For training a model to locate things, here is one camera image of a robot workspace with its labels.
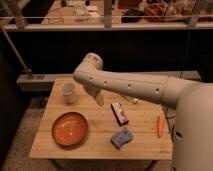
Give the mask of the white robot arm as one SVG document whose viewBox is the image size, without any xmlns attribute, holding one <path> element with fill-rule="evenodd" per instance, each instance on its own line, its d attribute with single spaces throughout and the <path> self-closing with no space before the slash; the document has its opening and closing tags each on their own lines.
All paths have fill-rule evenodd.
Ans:
<svg viewBox="0 0 213 171">
<path fill-rule="evenodd" d="M 105 71 L 95 53 L 73 77 L 92 96 L 105 89 L 175 110 L 172 171 L 213 171 L 213 83 Z"/>
</svg>

